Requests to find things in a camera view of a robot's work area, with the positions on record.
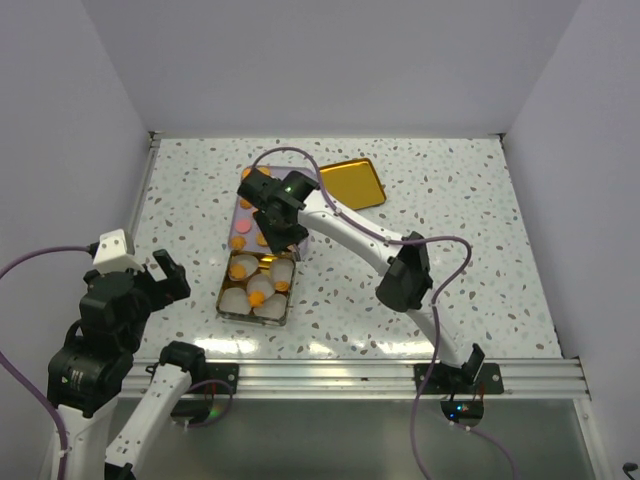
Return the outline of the gold tin lid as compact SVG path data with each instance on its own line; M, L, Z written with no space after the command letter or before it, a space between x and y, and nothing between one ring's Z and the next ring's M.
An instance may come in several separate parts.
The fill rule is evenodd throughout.
M377 207L387 197L369 158L358 158L320 168L326 190L352 210Z

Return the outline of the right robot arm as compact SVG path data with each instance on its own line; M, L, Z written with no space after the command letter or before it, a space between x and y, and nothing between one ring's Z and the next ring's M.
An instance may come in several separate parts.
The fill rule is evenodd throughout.
M480 382L481 348L457 343L437 313L427 238L417 232L403 236L364 219L299 171L277 179L253 168L238 195L256 209L253 217L272 253L287 252L314 230L363 259L381 277L378 301L407 314L438 348L449 387L464 393Z

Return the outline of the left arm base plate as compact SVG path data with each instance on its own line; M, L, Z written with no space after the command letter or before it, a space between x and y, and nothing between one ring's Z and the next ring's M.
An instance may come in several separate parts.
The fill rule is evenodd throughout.
M209 383L201 386L197 392L207 398L215 398L218 395L236 394L239 381L240 366L238 363L216 362L206 366L205 380L217 380L217 383Z

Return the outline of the orange flower cookie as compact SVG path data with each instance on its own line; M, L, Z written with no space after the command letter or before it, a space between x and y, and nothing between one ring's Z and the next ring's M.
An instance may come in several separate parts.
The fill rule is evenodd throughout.
M229 267L228 276L233 281L242 281L247 277L247 275L247 269L242 264L236 263Z

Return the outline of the orange fish cookie bottom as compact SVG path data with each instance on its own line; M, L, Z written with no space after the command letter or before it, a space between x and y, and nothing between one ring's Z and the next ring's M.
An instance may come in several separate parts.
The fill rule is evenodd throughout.
M252 308L263 306L266 299L266 295L259 290L253 291L248 295L249 304Z

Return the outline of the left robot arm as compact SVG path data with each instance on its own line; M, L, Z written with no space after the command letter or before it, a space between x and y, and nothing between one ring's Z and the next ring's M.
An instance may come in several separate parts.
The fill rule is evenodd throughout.
M108 437L123 381L133 367L147 320L191 294L183 266L165 250L154 260L157 281L146 267L84 276L80 318L48 365L47 398L59 416L61 452L55 465L65 479L134 479L162 425L186 392L208 379L203 349L173 341L161 351L150 384L120 433Z

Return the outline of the metal tongs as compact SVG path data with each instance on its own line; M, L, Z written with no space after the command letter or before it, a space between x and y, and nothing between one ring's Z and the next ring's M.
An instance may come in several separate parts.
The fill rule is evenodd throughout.
M300 262L302 260L302 254L301 254L301 250L299 248L298 245L292 245L291 246L291 251L293 254L293 257L295 259L296 262Z

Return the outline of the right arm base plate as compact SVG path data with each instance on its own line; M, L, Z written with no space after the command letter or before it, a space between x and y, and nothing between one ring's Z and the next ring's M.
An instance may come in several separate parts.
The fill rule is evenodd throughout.
M501 395L505 392L500 367L484 363L474 380L465 379L459 369L436 363L424 386L424 395Z

